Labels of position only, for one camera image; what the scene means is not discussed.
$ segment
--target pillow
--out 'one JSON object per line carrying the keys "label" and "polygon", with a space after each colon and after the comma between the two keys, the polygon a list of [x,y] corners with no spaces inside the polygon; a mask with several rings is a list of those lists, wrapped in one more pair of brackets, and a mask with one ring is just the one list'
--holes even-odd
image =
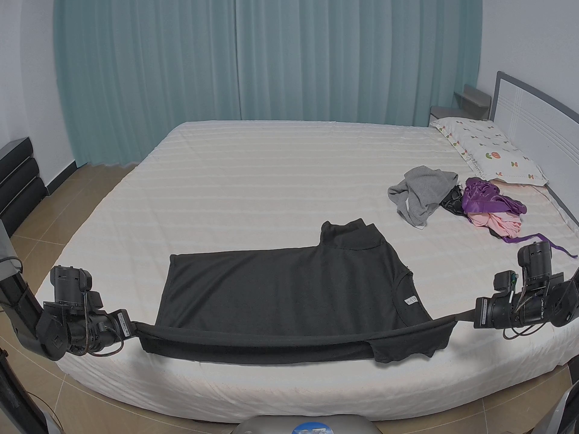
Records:
{"label": "pillow", "polygon": [[530,158],[490,120],[443,118],[433,120],[474,173],[484,180],[501,180],[508,184],[543,186],[546,177]]}

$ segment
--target curtain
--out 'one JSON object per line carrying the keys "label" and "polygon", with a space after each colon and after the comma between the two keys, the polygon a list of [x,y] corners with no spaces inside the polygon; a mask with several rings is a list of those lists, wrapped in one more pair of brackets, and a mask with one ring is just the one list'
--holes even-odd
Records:
{"label": "curtain", "polygon": [[55,0],[77,164],[142,160],[185,121],[240,119],[235,0]]}
{"label": "curtain", "polygon": [[476,85],[482,0],[236,0],[244,119],[426,126]]}
{"label": "curtain", "polygon": [[426,126],[476,84],[482,0],[55,0],[78,164],[208,119]]}

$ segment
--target blue logo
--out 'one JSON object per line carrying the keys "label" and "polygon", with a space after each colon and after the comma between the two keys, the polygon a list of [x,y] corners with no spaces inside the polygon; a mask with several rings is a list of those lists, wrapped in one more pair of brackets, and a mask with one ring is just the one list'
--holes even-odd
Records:
{"label": "blue logo", "polygon": [[334,434],[330,427],[323,423],[309,422],[300,424],[292,434]]}

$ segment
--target wall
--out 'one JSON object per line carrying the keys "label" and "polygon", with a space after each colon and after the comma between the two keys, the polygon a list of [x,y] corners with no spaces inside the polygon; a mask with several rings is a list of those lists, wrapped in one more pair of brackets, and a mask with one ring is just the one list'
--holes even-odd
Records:
{"label": "wall", "polygon": [[0,146],[29,136],[45,184],[74,158],[52,40],[54,0],[0,0]]}
{"label": "wall", "polygon": [[482,0],[478,88],[504,71],[579,112],[578,17],[579,0]]}

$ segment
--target bed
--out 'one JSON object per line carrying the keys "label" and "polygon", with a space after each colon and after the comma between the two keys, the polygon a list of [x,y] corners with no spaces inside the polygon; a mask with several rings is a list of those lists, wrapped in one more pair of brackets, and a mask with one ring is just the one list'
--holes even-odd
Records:
{"label": "bed", "polygon": [[[575,143],[565,148],[565,158],[579,165],[579,118],[530,88],[499,73],[496,124],[506,124],[503,131],[515,144],[524,141],[523,134],[530,140],[527,148],[535,146],[531,135],[535,141],[546,137],[551,154],[558,152],[552,143],[561,147],[559,137],[564,137],[564,143]],[[562,163],[548,153],[531,156],[552,179],[550,192],[498,185],[528,208],[521,235],[540,231],[576,253],[579,228],[568,212],[579,213],[578,200],[570,198],[577,190],[576,185],[568,190],[566,182],[577,167],[558,167],[552,177],[552,164]],[[433,318],[459,313],[473,308],[476,297],[493,293],[496,272],[519,271],[521,245],[493,238],[442,208],[424,230],[411,227],[396,213],[387,188],[420,164],[457,172],[461,183],[474,176],[430,127],[185,123],[103,199],[58,263],[90,271],[107,310],[126,308],[132,320],[154,323],[170,254],[312,246],[324,221],[363,218],[414,272]],[[569,278],[576,268],[577,261],[554,250],[554,272]],[[53,299],[48,278],[37,298]],[[58,365],[101,394],[172,416],[238,423],[258,414],[356,413],[385,420],[450,409],[549,372],[579,354],[578,332],[576,320],[505,341],[501,331],[474,330],[472,323],[459,322],[449,345],[432,358],[414,355],[387,365],[373,360],[279,366],[191,362],[148,354],[134,339],[110,358],[67,354]]]}

